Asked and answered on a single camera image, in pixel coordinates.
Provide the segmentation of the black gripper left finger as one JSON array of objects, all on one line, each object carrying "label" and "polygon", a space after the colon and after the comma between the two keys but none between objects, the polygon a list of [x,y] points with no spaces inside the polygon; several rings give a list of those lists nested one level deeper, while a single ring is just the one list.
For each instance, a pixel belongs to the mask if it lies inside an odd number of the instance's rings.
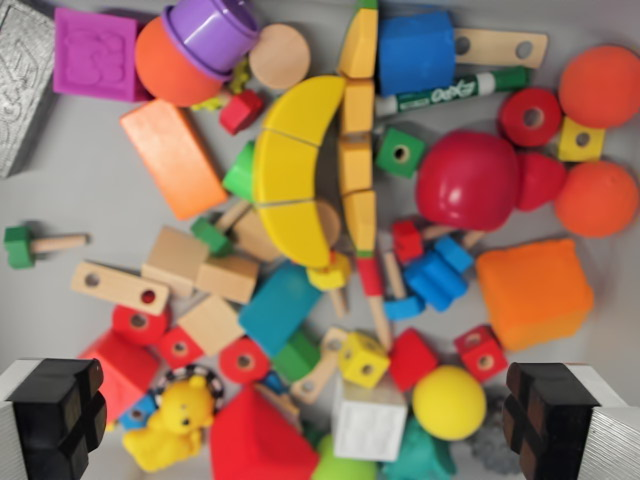
[{"label": "black gripper left finger", "polygon": [[107,423],[96,359],[28,358],[1,374],[1,477],[80,479]]}]

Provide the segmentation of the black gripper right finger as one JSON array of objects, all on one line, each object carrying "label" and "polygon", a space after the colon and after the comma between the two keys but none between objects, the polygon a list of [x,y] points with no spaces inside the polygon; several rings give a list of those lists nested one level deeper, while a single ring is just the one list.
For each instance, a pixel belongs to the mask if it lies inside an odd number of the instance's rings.
[{"label": "black gripper right finger", "polygon": [[512,363],[503,430],[527,479],[637,479],[639,408],[591,366]]}]

